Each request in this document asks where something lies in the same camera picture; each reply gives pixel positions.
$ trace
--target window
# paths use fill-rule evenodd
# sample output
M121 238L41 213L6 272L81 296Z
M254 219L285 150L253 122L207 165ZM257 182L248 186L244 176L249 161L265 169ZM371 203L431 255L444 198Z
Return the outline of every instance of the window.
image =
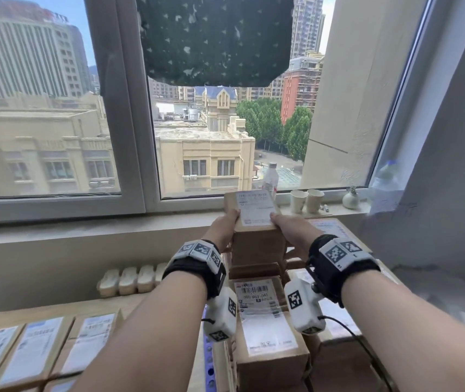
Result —
M9 163L9 169L11 169L15 181L31 180L31 176L29 176L29 171L27 170L26 163Z
M272 162L280 176L279 198L297 187L341 191L349 185L366 187L397 109L398 91L414 63L412 52L421 38L437 45L439 33L418 34L419 27L425 30L429 15L426 0L386 0L379 5L378 0L300 2L309 2L311 12L306 15L304 8L295 8L293 19L308 34L291 36L290 59L297 61L289 63L271 86L197 87L189 104L187 94L181 98L183 87L142 77L134 2L68 0L65 10L54 11L48 0L37 1L42 10L65 16L68 5L79 5L69 14L75 19L71 26L31 22L33 17L18 7L5 22L0 16L7 25L1 25L1 35L12 35L6 43L16 48L6 53L0 44L0 99L7 105L6 111L0 110L0 207L5 209L0 222L39 219L39 214L91 217L221 206L216 205L217 194L257 188L256 181ZM362 11L378 16L362 17ZM325 26L320 39L321 24L315 19L323 13L328 22L335 21ZM19 34L26 38L25 27L42 25L51 28L49 34L55 31L56 41L44 38L34 51L18 38ZM443 26L434 25L438 30ZM325 55L327 39L343 46L329 46ZM72 47L64 54L53 46L60 40L74 45L75 59ZM318 48L320 52L309 52ZM35 71L27 70L25 55ZM107 55L114 55L114 64L98 66L97 72L96 59L106 60ZM60 65L53 63L61 57L65 79ZM96 82L98 73L106 72L111 73L111 82L104 97L89 94L80 101L90 89L83 85L85 73ZM24 117L24 124L15 124L10 116ZM253 129L256 120L278 135ZM283 127L288 135L281 143L275 137L282 137ZM110 155L86 157L86 151ZM6 152L19 152L21 157L8 159ZM26 176L19 165L24 160L31 160L25 163ZM186 178L194 175L201 177ZM34 184L33 198L21 191L20 186L28 184L15 180L28 176ZM92 179L114 179L114 189L94 191ZM191 181L199 185L192 186ZM197 198L179 200L191 196Z
M92 179L114 178L111 161L88 161L88 165Z
M234 159L218 160L218 176L234 176Z
M206 176L207 175L207 161L205 159L193 159L193 160L184 160L183 161L183 175L197 175L197 176Z
M71 165L68 161L46 162L47 178L49 180L74 179Z

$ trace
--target stack of boxes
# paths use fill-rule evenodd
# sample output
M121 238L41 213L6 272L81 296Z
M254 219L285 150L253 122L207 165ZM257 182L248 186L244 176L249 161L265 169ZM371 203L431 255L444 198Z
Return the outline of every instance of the stack of boxes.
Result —
M0 329L0 392L65 392L123 322L120 311Z
M230 253L223 255L229 285L238 297L238 314L236 335L224 343L226 361L217 360L225 366L216 368L218 392L380 390L384 384L369 357L346 330L328 322L321 333L303 336L292 326L283 286L291 278L310 276L303 259L287 259L285 238L268 217L279 210L270 196L269 201L258 201L258 193L225 194L226 210L241 209ZM339 220L310 222L370 252ZM400 283L386 268L384 273ZM346 310L326 300L321 304L325 315L340 319L360 336Z

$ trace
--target white wall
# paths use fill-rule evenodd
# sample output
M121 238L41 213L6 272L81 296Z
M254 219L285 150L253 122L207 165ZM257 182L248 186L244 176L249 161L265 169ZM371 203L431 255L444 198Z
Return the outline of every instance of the white wall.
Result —
M436 264L465 279L465 51L400 206L358 232L389 267Z

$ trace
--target cable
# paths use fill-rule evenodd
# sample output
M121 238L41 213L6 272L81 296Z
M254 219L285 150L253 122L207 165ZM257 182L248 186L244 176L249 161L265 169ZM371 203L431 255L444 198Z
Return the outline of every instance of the cable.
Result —
M376 370L376 373L378 373L378 376L380 376L380 378L383 380L383 382L386 384L387 386L387 389L389 390L389 392L393 392L393 389L392 387L390 386L388 380L387 380L387 377L385 376L385 374L383 373L383 371L381 370L381 367L378 363L378 359L376 357L374 357L374 355L372 355L372 353L368 350L368 348L365 346L364 343L361 342L361 340L358 338L358 336L356 334L354 334L352 332L351 329L349 329L346 325L344 325L343 323L341 323L339 320L333 318L332 316L318 316L318 320L322 320L322 319L329 319L329 320L333 320L334 322L338 323L340 326L342 326L345 330L347 330L351 336L353 336L353 338L362 346L362 348L365 350L365 352L367 353L367 355L371 358L371 363L372 365L374 366L374 370Z

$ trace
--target white vase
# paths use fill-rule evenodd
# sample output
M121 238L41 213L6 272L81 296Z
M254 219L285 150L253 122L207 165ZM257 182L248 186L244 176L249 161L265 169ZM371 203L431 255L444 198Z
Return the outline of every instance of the white vase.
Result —
M357 209L360 205L360 197L357 193L347 192L341 202L347 209Z

